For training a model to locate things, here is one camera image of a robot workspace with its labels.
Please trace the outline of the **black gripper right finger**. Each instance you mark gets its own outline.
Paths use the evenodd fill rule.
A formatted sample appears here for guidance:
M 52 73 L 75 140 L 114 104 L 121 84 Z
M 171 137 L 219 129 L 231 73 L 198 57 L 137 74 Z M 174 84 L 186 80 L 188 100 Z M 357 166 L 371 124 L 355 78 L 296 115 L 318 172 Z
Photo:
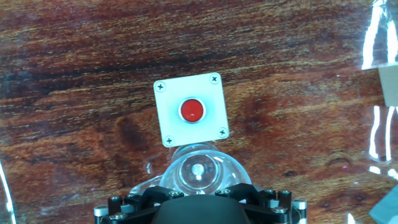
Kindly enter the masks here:
M 250 223 L 307 224 L 307 201 L 289 190 L 275 191 L 251 184 L 237 184 L 214 192 L 239 202 Z

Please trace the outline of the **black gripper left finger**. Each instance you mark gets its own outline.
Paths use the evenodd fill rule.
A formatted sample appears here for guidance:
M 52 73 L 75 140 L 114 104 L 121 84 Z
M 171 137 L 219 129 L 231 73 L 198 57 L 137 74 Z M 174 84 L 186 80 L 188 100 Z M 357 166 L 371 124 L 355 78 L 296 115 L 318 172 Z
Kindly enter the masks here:
M 95 207 L 95 224 L 150 223 L 164 202 L 184 196 L 181 191 L 160 186 L 149 187 L 142 195 L 115 195 L 106 205 Z

